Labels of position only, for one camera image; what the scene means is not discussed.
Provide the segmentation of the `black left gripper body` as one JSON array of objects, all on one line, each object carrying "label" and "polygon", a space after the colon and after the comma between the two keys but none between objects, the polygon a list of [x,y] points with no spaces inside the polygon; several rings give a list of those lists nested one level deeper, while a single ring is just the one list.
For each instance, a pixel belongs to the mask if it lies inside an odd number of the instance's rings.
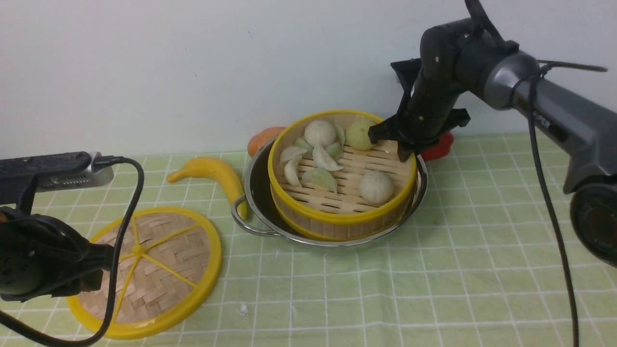
[{"label": "black left gripper body", "polygon": [[62,220],[32,214],[37,179],[3,189],[0,226],[0,292],[4,301],[66,297],[101,288],[114,262],[114,246],[95,244]]}]

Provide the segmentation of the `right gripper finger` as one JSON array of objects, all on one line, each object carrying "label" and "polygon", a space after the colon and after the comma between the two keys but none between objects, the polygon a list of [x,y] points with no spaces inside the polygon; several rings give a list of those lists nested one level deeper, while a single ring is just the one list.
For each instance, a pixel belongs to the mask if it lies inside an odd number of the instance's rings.
[{"label": "right gripper finger", "polygon": [[368,137],[372,144],[379,141],[400,141],[400,130],[397,116],[391,116],[386,120],[369,127]]},{"label": "right gripper finger", "polygon": [[398,141],[398,159],[400,162],[407,162],[410,157],[421,155],[424,151],[424,140]]}]

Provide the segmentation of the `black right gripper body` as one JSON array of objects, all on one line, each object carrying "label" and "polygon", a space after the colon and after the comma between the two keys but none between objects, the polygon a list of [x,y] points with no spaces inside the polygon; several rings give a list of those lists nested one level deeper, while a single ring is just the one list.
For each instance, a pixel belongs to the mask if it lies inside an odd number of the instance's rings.
[{"label": "black right gripper body", "polygon": [[465,127],[471,117],[465,108],[456,108],[467,92],[452,80],[432,80],[419,58],[390,64],[403,88],[397,113],[390,119],[392,140],[408,145],[430,144],[442,134]]}]

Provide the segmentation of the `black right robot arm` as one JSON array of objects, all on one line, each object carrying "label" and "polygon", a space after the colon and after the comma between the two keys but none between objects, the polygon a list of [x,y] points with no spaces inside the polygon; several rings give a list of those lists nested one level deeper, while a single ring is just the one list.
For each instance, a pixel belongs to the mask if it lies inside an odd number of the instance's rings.
[{"label": "black right robot arm", "polygon": [[425,152],[443,134],[469,123],[467,110],[456,108],[466,92],[495,110],[517,110],[531,134],[540,130],[569,155],[563,191],[573,194],[575,234],[591,254],[615,267],[617,116],[544,78],[555,67],[606,68],[538,60],[505,41],[478,0],[465,5],[468,18],[423,33],[419,58],[392,62],[403,97],[394,116],[369,128],[370,141],[396,141],[400,161]]}]

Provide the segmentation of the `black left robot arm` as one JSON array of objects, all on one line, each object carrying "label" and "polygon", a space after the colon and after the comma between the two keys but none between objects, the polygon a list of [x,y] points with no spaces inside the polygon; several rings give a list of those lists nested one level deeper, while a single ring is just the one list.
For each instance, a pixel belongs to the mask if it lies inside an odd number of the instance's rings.
[{"label": "black left robot arm", "polygon": [[51,216],[32,214],[38,178],[1,180],[0,289],[5,301],[97,291],[114,246],[89,242]]}]

